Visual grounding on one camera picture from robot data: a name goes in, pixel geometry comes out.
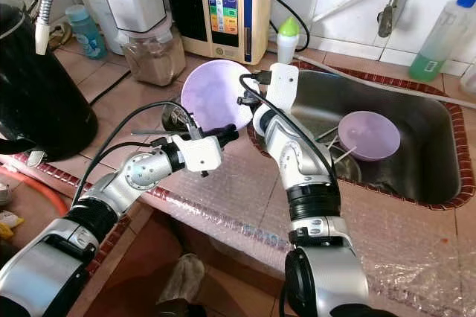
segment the green liquid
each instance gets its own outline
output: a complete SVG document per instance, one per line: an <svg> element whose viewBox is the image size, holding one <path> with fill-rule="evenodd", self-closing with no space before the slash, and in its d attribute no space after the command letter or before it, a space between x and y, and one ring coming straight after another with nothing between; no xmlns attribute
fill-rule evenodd
<svg viewBox="0 0 476 317"><path fill-rule="evenodd" d="M414 62L411 63L409 74L415 80L432 81L437 77L444 62L445 60L437 62L436 60L430 60L421 54L417 54Z"/></svg>

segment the stainless steel sink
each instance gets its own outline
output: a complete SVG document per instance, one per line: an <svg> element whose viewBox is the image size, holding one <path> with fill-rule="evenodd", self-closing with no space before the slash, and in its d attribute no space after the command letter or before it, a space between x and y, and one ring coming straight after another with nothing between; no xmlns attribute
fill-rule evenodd
<svg viewBox="0 0 476 317"><path fill-rule="evenodd" d="M438 101L310 70L300 71L297 95L292 114L316 137L359 110L377 112L397 126L402 142L394 155L381 161L357 161L363 185L428 204L458 195L460 175L451 117ZM331 141L335 134L322 141Z"/></svg>

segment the black kettle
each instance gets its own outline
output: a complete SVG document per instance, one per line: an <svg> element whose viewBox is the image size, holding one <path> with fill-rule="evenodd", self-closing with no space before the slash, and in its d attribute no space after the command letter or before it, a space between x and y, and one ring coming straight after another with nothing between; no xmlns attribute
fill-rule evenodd
<svg viewBox="0 0 476 317"><path fill-rule="evenodd" d="M25 3L0 0L0 154L32 151L37 163L66 159L96 132L96 115L58 59L49 49L35 53Z"/></svg>

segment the countertop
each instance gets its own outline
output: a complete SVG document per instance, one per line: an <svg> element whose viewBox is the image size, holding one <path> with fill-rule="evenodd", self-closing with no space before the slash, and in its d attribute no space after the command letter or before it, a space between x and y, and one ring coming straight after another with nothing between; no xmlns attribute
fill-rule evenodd
<svg viewBox="0 0 476 317"><path fill-rule="evenodd" d="M98 61L85 58L75 41L55 53L87 100L128 70L125 59L115 54ZM335 67L411 80L408 68L400 65L309 49L301 54ZM179 96L188 74L208 60L188 54L186 69L166 88L139 83L129 75L93 106L100 126L91 145L69 160L49 165L81 177L97 148L123 117L145 103ZM249 70L268 69L275 60L275 55L266 54ZM476 102L459 90L457 77L440 74L430 85L451 97ZM476 172L476 112L463 108L463 117ZM160 123L161 109L144 112L126 125L112 144L149 141L151 137L131 136L131 129L155 129ZM114 151L89 181L94 183L118 168L133 150ZM11 163L7 156L0 159ZM61 179L44 180L58 190L65 189L60 187L64 184ZM283 270L290 249L286 195L276 164L260 155L245 130L225 148L222 166L209 177L181 171L160 186L173 194L145 193L142 200L277 271ZM373 305L399 316L416 316L416 308L418 316L476 316L476 199L458 209L432 211L348 182L340 182L340 188L342 214L362 257Z"/></svg>

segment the bubble wrap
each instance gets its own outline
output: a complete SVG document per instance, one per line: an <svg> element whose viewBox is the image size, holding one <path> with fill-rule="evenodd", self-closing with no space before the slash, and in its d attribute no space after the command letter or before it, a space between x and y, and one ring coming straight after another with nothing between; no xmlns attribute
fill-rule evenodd
<svg viewBox="0 0 476 317"><path fill-rule="evenodd" d="M250 161L258 153L241 144L206 179L177 172L161 184L174 193L146 201L282 272L292 248L286 193L274 162ZM430 211L346 182L341 195L371 295L388 303L380 308L406 309L401 316L476 316L476 249L458 254L454 211Z"/></svg>

